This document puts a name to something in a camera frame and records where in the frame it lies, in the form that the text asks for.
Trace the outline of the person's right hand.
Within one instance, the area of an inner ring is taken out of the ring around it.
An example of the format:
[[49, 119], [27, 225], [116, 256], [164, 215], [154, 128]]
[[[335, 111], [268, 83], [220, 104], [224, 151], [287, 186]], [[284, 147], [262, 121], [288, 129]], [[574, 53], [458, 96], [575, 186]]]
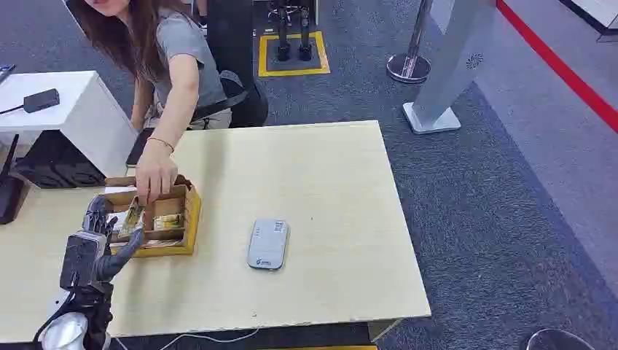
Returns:
[[139, 202], [149, 205], [168, 194], [176, 181], [177, 165], [172, 149], [163, 141], [149, 139], [136, 166], [136, 189]]

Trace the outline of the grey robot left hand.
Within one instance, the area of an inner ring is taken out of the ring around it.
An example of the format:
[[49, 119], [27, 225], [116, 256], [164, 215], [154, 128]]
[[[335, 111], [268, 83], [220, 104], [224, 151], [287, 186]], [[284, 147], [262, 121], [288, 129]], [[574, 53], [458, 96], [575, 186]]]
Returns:
[[129, 242], [112, 253], [110, 243], [117, 219], [107, 219], [110, 206], [104, 195], [94, 197], [87, 207], [82, 229], [68, 237], [60, 274], [62, 289], [105, 292], [143, 244], [144, 231], [138, 227], [130, 234]]

